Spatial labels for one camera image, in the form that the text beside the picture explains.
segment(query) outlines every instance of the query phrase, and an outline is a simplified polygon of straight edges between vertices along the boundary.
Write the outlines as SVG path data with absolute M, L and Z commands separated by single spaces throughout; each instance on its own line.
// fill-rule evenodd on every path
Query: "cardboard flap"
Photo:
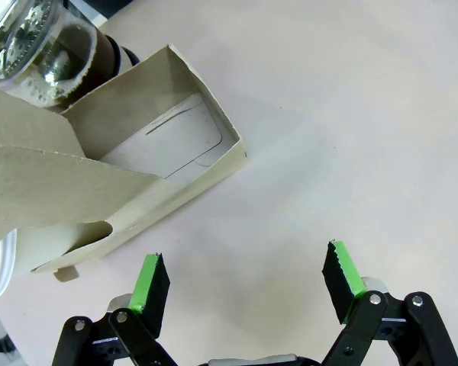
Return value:
M 0 90 L 0 146 L 84 156 L 68 120 Z
M 40 265 L 74 248 L 97 242 L 111 233 L 112 226 L 105 221 L 70 223 L 40 229 L 19 229 L 17 230 L 14 277 L 33 271 Z
M 104 107 L 115 95 L 118 104 L 130 107 L 116 108 L 113 103 Z M 69 251 L 35 271 L 69 268 L 109 253 L 247 160 L 234 125 L 195 70 L 172 46 L 96 89 L 65 115 L 73 123 L 87 156 L 99 156 L 125 169 L 167 179 L 150 185 L 109 217 L 107 221 L 114 227 L 110 236 Z M 95 129 L 99 129 L 101 139 L 96 138 Z M 163 138 L 156 135 L 162 132 Z M 180 169 L 180 143 L 175 143 L 175 137 L 188 147 L 181 154 L 186 165 Z
M 15 228 L 106 220 L 158 180 L 78 156 L 0 146 L 0 240 Z

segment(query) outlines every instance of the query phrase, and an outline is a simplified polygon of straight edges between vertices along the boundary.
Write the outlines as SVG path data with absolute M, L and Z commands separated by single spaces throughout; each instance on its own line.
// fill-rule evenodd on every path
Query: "black rubber seal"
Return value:
M 129 50 L 128 48 L 125 48 L 125 47 L 122 47 L 125 51 L 125 53 L 129 56 L 129 60 L 131 61 L 132 63 L 132 66 L 136 66 L 140 61 L 139 61 L 139 57 L 136 56 L 136 54 L 134 52 L 132 52 L 131 50 Z
M 110 41 L 112 48 L 114 49 L 115 67 L 114 75 L 112 75 L 112 77 L 115 77 L 119 75 L 119 72 L 121 71 L 121 49 L 119 48 L 119 45 L 117 44 L 117 42 L 114 41 L 113 38 L 109 37 L 107 34 L 105 36 Z

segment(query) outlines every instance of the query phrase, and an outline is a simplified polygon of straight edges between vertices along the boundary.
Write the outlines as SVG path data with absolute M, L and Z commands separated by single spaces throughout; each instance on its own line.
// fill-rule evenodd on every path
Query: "cardboard box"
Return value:
M 63 116 L 0 91 L 0 240 L 18 229 L 17 272 L 98 258 L 246 159 L 234 126 L 172 47 Z

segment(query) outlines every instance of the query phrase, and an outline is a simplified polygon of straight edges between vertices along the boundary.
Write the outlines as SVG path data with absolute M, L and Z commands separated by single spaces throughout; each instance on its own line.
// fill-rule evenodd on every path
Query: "white table surface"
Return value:
M 0 317 L 30 365 L 156 251 L 172 281 L 160 341 L 180 365 L 321 360 L 340 331 L 329 239 L 396 297 L 431 294 L 458 353 L 458 0 L 137 0 L 103 29 L 141 58 L 173 43 L 250 162 L 78 280 L 12 283 Z M 397 364 L 376 343 L 365 364 Z

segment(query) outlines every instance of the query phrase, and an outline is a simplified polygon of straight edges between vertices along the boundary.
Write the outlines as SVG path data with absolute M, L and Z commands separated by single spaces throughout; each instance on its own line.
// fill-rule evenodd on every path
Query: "green gripper pad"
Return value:
M 135 312 L 156 339 L 168 297 L 169 278 L 161 254 L 147 255 L 132 293 L 129 309 Z
M 366 286 L 343 242 L 329 242 L 327 245 L 322 274 L 337 318 L 341 324 L 347 323 L 355 300 L 366 292 Z

